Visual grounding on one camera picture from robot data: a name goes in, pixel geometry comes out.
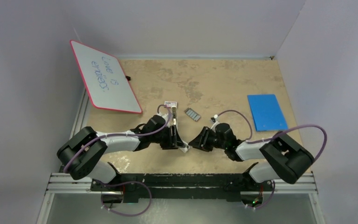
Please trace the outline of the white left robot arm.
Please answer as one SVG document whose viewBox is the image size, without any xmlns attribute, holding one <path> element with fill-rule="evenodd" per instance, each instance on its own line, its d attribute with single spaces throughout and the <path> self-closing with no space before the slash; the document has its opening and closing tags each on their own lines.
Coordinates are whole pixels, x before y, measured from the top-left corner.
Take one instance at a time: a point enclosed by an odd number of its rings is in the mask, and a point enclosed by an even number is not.
<svg viewBox="0 0 358 224">
<path fill-rule="evenodd" d="M 178 133 L 176 125 L 169 124 L 168 114 L 154 115 L 147 123 L 121 133 L 97 132 L 86 126 L 75 134 L 58 151 L 57 157 L 64 166 L 64 173 L 74 180 L 85 177 L 96 179 L 109 191 L 120 186 L 120 173 L 108 162 L 101 161 L 104 154 L 146 149 L 158 144 L 163 150 L 190 148 Z"/>
</svg>

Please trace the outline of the staple tray with staples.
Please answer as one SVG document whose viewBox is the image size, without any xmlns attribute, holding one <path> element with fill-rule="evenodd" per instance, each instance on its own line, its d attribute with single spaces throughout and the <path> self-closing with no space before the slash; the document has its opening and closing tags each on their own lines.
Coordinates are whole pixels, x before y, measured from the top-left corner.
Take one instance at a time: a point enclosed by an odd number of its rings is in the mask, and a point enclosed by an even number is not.
<svg viewBox="0 0 358 224">
<path fill-rule="evenodd" d="M 190 117 L 192 120 L 194 120 L 196 122 L 201 118 L 201 116 L 196 111 L 194 111 L 192 108 L 187 108 L 187 109 L 185 109 L 184 112 L 188 117 Z"/>
</svg>

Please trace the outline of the white stapler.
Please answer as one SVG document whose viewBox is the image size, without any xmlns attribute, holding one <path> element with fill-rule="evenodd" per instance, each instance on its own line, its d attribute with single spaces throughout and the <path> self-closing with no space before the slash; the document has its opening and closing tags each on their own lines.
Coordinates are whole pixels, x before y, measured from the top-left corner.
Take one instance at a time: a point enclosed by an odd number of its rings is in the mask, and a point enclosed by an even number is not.
<svg viewBox="0 0 358 224">
<path fill-rule="evenodd" d="M 176 106 L 172 106 L 171 107 L 171 111 L 172 111 L 172 125 L 173 126 L 177 126 L 177 107 Z"/>
</svg>

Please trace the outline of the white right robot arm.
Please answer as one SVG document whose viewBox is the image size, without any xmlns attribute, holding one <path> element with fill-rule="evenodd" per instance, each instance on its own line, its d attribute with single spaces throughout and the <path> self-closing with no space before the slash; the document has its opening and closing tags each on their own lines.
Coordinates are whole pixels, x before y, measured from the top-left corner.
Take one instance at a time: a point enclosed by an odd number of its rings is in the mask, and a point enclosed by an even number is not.
<svg viewBox="0 0 358 224">
<path fill-rule="evenodd" d="M 315 161 L 308 150 L 283 132 L 272 140 L 250 144 L 238 139 L 227 123 L 203 127 L 189 145 L 206 152 L 222 149 L 232 161 L 262 159 L 263 162 L 252 164 L 244 172 L 243 184 L 249 190 L 275 179 L 294 184 Z"/>
</svg>

